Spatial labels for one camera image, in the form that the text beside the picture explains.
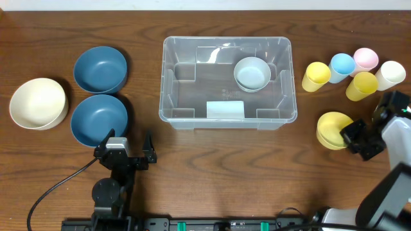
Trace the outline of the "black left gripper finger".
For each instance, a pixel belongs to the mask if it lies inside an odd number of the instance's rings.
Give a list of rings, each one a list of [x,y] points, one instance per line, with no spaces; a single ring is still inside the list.
[[[157,162],[157,154],[155,152],[153,142],[152,142],[152,133],[151,131],[147,131],[142,151],[144,153],[144,157],[148,163],[156,163]]]
[[[115,136],[115,130],[112,128],[106,137],[95,147],[94,157],[103,157],[106,153],[106,144],[111,137]]]

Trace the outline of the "pale grey small bowl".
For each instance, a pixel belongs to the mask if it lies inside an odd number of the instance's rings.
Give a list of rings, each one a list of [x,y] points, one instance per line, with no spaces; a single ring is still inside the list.
[[[234,67],[234,79],[245,92],[257,92],[266,87],[271,79],[269,65],[258,57],[241,59]]]

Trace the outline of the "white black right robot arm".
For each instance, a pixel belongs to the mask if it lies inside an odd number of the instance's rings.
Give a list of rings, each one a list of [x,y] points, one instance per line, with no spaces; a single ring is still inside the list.
[[[323,144],[345,148],[363,161],[381,156],[387,174],[354,209],[328,207],[319,214],[321,230],[410,230],[410,96],[386,92],[370,123],[330,112],[317,123]]]

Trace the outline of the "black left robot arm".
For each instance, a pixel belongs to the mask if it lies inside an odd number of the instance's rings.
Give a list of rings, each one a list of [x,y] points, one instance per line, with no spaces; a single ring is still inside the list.
[[[150,164],[157,162],[150,132],[145,136],[142,152],[142,157],[131,157],[127,138],[116,137],[113,129],[95,147],[94,157],[111,174],[97,181],[92,188],[92,231],[143,229],[141,221],[129,214],[129,208],[136,171],[147,170]]]

